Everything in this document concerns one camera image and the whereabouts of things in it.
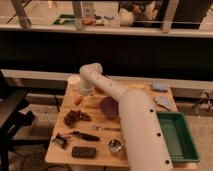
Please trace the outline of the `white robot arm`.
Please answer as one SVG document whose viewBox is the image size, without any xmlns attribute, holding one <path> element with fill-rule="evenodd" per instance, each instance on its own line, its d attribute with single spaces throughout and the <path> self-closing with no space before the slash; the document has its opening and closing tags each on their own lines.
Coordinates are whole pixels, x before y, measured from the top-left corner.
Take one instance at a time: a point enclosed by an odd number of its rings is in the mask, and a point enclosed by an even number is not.
<svg viewBox="0 0 213 171">
<path fill-rule="evenodd" d="M 83 65 L 80 91 L 94 85 L 118 102 L 119 118 L 130 171 L 172 171 L 173 164 L 150 96 L 102 75 L 99 63 Z"/>
</svg>

